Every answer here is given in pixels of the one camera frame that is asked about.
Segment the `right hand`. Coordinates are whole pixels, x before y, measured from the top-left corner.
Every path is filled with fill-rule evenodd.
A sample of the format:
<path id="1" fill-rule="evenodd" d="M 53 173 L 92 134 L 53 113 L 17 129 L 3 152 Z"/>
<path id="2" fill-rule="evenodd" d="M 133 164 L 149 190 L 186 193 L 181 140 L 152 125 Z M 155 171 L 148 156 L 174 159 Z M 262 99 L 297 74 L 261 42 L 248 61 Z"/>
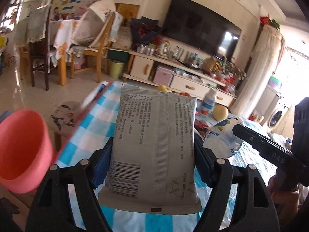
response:
<path id="1" fill-rule="evenodd" d="M 282 210 L 279 213 L 278 217 L 281 226 L 285 226 L 294 218 L 294 216 L 299 211 L 299 193 L 297 191 L 275 191 L 274 186 L 275 175 L 270 178 L 267 188 L 274 204 L 279 204 L 282 206 Z"/>

